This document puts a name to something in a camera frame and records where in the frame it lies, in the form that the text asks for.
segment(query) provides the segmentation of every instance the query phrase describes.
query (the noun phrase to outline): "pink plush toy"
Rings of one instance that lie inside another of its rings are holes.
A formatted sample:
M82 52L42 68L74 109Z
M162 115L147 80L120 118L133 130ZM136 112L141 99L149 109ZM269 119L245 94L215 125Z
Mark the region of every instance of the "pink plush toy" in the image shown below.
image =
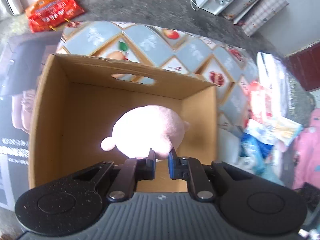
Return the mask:
M295 139L294 149L299 162L292 188L301 188L305 182L320 188L320 108L313 110L310 127Z
M150 149L164 160L170 150L177 149L189 123L176 112L163 106L144 106L125 113L114 125L112 137L101 143L104 151L115 146L129 158L148 157Z

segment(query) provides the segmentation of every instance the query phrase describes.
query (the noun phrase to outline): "red bag on floor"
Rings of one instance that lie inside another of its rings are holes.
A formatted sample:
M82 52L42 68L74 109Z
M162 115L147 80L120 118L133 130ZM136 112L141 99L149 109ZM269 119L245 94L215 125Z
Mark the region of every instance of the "red bag on floor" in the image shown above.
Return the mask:
M32 32L51 30L84 10L75 0L38 0L26 9Z

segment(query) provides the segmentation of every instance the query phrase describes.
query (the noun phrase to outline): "red and white package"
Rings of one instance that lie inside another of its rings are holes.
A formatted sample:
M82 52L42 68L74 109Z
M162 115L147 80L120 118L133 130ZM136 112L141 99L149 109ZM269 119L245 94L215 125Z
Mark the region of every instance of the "red and white package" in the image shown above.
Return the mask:
M252 111L251 119L265 124L272 119L271 90L253 81L249 87L250 107Z
M51 30L84 10L75 0L38 0L26 9L32 32Z

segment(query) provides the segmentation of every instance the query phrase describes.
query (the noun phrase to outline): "pink clothing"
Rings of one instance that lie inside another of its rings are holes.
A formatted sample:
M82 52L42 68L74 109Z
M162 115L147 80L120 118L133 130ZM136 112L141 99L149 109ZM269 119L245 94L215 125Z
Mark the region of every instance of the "pink clothing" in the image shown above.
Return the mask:
M320 189L320 108L312 112L310 127L295 139L294 149L300 158L292 188L301 188L308 182Z

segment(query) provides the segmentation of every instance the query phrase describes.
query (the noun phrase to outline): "concrete floor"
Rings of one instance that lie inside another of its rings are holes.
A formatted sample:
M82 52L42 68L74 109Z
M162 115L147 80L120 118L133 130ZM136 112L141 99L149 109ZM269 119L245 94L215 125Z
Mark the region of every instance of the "concrete floor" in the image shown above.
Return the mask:
M86 13L76 20L109 20L151 24L213 38L244 48L255 59L258 51L279 55L260 33L244 34L239 26L222 16L200 9L194 11L189 0L78 0ZM0 53L10 36L30 32L25 15L0 22ZM16 238L21 229L13 212L0 208L0 231Z

